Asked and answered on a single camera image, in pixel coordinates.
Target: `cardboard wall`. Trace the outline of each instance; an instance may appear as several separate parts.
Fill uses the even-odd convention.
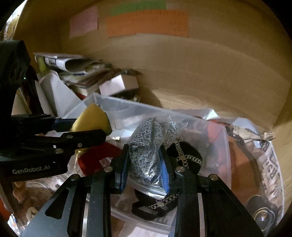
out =
[[[109,38],[106,18],[114,6],[127,2],[135,1],[28,0],[15,39],[25,41],[31,57],[36,51],[64,52],[134,68],[143,73],[138,83],[145,103],[170,109],[211,107],[247,117],[264,129],[278,120],[273,143],[289,203],[292,43],[272,11],[261,0],[167,0],[167,9],[188,13],[188,38]],[[70,39],[70,18],[93,5],[99,28]]]

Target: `white box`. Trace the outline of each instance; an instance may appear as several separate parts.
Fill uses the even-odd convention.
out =
[[[135,76],[118,75],[99,86],[101,95],[114,95],[123,91],[139,88]]]

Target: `sticky note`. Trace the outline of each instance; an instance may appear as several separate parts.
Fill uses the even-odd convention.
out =
[[[70,19],[70,38],[98,29],[97,6],[90,7]]]
[[[182,10],[145,10],[108,17],[109,37],[145,34],[166,34],[188,37],[188,14]]]
[[[112,16],[121,15],[128,12],[153,10],[153,9],[166,9],[166,3],[164,0],[157,1],[141,1],[135,3],[127,3],[112,8]]]

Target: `green object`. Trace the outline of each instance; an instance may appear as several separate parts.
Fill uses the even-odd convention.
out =
[[[41,57],[41,56],[37,56],[36,57],[36,60],[39,64],[39,70],[40,72],[43,72],[47,69],[47,66],[46,66],[46,63],[45,63],[45,58],[44,57]]]
[[[112,8],[112,16],[121,15],[128,12],[152,10],[152,9],[166,9],[166,2],[164,0],[157,1],[141,1],[136,3],[127,3]]]

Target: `clear plastic bag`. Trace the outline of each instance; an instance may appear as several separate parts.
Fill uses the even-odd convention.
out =
[[[127,141],[131,159],[128,180],[132,187],[164,198],[169,187],[160,146],[167,149],[183,127],[170,116],[150,117],[140,123]]]

